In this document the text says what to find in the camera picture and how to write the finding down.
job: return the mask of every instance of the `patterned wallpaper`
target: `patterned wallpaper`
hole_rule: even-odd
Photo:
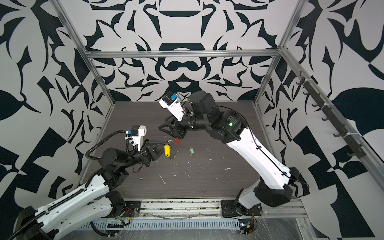
[[[204,90],[215,100],[253,100],[271,57],[103,58],[94,63],[116,101],[183,99]]]
[[[0,3],[0,239],[65,195],[110,107],[51,4]]]
[[[289,51],[383,158],[383,1],[310,0]],[[281,60],[259,106],[319,239],[382,239],[384,192]]]
[[[297,0],[63,0],[89,50],[267,49]]]

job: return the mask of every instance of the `wooden table surface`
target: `wooden table surface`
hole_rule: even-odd
[[[267,146],[251,101],[220,102],[217,105],[230,107],[241,113],[259,139]],[[170,115],[167,109],[154,102],[117,102],[103,133],[103,138],[117,130],[129,130],[133,125],[146,125],[145,138],[166,141],[170,136],[158,130]],[[96,150],[95,156],[109,148],[125,150],[124,134],[110,138]],[[189,148],[195,155],[190,157]],[[84,179],[100,168],[92,161]],[[236,197],[242,188],[257,181],[259,174],[233,149],[210,137],[205,131],[188,132],[180,141],[173,160],[162,155],[157,161],[133,173],[115,190],[123,198],[225,198]]]

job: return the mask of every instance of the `plastic sheet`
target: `plastic sheet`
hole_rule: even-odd
[[[167,219],[160,219],[158,221],[166,222],[172,221]],[[238,230],[234,230],[233,227],[221,229],[210,227],[206,229],[175,229],[172,230],[159,230],[159,229],[140,229],[129,230],[129,228],[120,231],[117,236],[111,237],[116,240],[158,240],[158,239],[191,239],[191,240],[243,240],[243,239],[258,239],[258,240],[296,240],[296,239],[308,239],[306,236],[302,236],[303,230],[298,224],[296,218],[257,218],[256,229],[248,235],[239,233]],[[97,235],[92,230],[77,230],[66,235],[64,240],[84,240],[84,239],[106,239]]]

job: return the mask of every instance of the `clear plastic film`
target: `clear plastic film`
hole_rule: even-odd
[[[197,215],[195,217],[167,218],[151,214],[140,213],[131,218],[131,224],[110,238],[116,240],[141,239],[196,239],[196,240],[296,240],[313,239],[305,218],[274,217],[268,213],[254,220],[255,229],[244,235],[239,231],[239,223],[251,222],[233,218],[218,218],[214,216]],[[92,229],[77,230],[69,233],[65,240],[106,239],[99,236]]]

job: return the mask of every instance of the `white debris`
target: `white debris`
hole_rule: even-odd
[[[159,174],[159,176],[160,176],[160,174]],[[161,177],[161,176],[160,176]],[[163,180],[163,183],[164,183],[164,186],[166,185],[166,183],[165,183],[165,181],[164,181],[164,179],[161,177],[161,180]]]

